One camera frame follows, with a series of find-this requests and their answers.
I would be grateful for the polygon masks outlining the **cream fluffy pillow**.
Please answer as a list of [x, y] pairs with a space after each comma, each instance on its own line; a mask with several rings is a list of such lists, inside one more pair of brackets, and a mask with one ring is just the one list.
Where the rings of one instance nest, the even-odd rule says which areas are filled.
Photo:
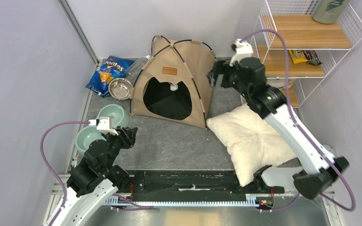
[[296, 157], [281, 135], [247, 105], [209, 118], [206, 123], [227, 148], [240, 186], [253, 182], [261, 167], [279, 166]]

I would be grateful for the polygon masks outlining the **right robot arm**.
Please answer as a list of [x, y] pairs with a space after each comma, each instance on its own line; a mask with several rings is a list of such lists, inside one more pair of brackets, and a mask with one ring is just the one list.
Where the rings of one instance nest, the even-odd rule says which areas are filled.
[[207, 75], [211, 87], [235, 89], [261, 119], [286, 141], [301, 163], [300, 168], [261, 167], [253, 180], [254, 189], [264, 193], [274, 186], [291, 185], [303, 197], [314, 199], [348, 168], [345, 157], [335, 157], [301, 124], [278, 88], [267, 84], [265, 66], [255, 57], [238, 61], [215, 61]]

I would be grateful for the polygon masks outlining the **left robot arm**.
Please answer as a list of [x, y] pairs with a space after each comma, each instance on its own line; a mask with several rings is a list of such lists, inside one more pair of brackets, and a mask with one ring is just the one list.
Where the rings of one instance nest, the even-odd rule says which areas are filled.
[[116, 135], [106, 133], [90, 143], [66, 182], [57, 177], [63, 196], [47, 226], [83, 226], [109, 196], [128, 189], [130, 175], [114, 161], [121, 150], [134, 146], [138, 129], [115, 130]]

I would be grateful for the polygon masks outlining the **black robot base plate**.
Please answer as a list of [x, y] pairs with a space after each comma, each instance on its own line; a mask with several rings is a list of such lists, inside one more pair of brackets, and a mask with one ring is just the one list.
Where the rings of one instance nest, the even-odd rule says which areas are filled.
[[246, 194], [284, 193], [257, 181], [240, 186], [234, 170], [129, 170], [119, 193], [131, 193], [133, 202], [230, 202]]

